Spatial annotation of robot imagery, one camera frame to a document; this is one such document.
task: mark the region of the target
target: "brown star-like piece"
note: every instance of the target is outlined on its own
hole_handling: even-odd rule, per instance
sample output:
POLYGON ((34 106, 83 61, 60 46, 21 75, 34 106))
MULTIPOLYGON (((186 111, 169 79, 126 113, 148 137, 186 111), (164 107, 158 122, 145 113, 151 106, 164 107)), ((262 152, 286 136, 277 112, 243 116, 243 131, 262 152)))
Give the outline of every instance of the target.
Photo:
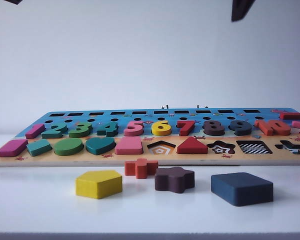
POLYGON ((154 188, 157 191, 170 191, 182 194, 186 189, 195 187, 195 172, 175 166, 158 168, 154 177, 154 188))

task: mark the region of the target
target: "dark object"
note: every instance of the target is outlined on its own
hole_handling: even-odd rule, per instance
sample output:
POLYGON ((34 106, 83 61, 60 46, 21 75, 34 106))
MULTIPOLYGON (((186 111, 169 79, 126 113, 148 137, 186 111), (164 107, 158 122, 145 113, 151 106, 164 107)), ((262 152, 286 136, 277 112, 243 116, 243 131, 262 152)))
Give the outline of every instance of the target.
POLYGON ((18 5, 22 0, 5 0, 5 1, 18 5))
POLYGON ((225 134, 225 127, 221 122, 216 120, 208 120, 203 122, 204 133, 211 136, 222 136, 225 134))
POLYGON ((154 189, 182 194, 186 189, 195 187, 195 172, 175 166, 158 168, 154 177, 154 189))
POLYGON ((255 0, 233 0, 231 21, 235 22, 243 19, 254 2, 255 0))
POLYGON ((247 121, 235 120, 230 122, 229 129, 237 136, 245 136, 251 134, 252 126, 247 121))
POLYGON ((212 175, 211 192, 237 207, 274 200, 274 184, 247 172, 212 175))

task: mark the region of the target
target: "pink parallelogram piece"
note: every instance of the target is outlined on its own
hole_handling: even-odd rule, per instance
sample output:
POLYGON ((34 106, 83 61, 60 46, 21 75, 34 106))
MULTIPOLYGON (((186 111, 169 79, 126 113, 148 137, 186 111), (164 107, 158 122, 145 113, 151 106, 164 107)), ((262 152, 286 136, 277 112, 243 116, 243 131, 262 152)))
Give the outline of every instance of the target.
POLYGON ((27 139, 14 139, 8 141, 0 148, 0 157, 15 157, 27 148, 27 139))

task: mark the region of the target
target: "rectangular slot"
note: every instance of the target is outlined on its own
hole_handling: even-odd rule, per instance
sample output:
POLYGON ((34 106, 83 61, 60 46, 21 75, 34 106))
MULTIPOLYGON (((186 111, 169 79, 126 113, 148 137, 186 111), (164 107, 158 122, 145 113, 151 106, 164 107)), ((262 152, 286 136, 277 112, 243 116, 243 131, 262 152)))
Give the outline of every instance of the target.
POLYGON ((180 110, 180 111, 174 111, 175 114, 188 114, 188 110, 180 110))
POLYGON ((232 110, 218 110, 218 112, 221 114, 233 114, 234 113, 234 111, 232 111, 232 110))
POLYGON ((65 113, 52 113, 49 117, 62 117, 65 113))
POLYGON ((82 114, 84 114, 83 112, 72 112, 69 113, 68 116, 81 116, 82 114))
POLYGON ((168 111, 154 111, 154 114, 167 114, 168 111))
POLYGON ((132 114, 147 114, 147 111, 133 111, 132 114))
POLYGON ((211 113, 210 110, 195 110, 195 112, 197 114, 210 114, 211 113))
POLYGON ((125 111, 113 111, 112 113, 110 113, 110 115, 124 115, 125 113, 125 111))
POLYGON ((260 111, 257 110, 257 109, 246 109, 246 110, 243 110, 243 111, 247 114, 260 113, 260 111))
POLYGON ((103 115, 104 112, 90 112, 89 116, 98 116, 98 115, 103 115))

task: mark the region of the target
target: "yellow pentagon piece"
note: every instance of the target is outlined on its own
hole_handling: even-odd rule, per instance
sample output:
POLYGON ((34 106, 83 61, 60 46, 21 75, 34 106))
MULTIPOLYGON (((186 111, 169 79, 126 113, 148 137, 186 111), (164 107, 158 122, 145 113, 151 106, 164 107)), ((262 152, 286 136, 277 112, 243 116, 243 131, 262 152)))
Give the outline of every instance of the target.
POLYGON ((122 175, 115 170, 87 171, 75 179, 75 194, 102 199, 122 192, 122 175))

